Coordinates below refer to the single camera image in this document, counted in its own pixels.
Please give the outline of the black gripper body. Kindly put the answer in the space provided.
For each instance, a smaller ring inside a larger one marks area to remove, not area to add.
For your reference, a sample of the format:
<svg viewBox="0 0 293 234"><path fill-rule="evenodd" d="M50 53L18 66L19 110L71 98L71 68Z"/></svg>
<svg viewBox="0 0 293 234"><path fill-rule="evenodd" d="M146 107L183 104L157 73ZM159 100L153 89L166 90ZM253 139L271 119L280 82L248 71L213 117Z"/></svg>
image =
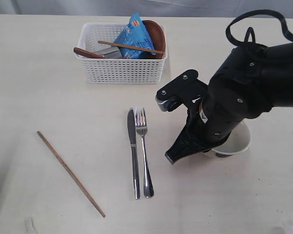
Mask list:
<svg viewBox="0 0 293 234"><path fill-rule="evenodd" d="M187 114L187 133L195 151L208 151L223 144L244 119L229 113L211 97L197 100Z"/></svg>

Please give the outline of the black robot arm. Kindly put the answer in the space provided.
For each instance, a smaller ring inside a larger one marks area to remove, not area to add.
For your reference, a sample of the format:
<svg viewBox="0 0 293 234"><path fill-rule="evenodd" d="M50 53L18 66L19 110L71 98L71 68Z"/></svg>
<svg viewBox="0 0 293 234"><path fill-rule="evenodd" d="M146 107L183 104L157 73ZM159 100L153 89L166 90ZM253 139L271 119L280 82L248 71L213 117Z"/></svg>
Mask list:
<svg viewBox="0 0 293 234"><path fill-rule="evenodd" d="M262 47L251 58L236 47L208 84L190 69L163 87L164 111L187 107L186 124L166 151L170 163L224 144L245 119L293 107L293 43Z"/></svg>

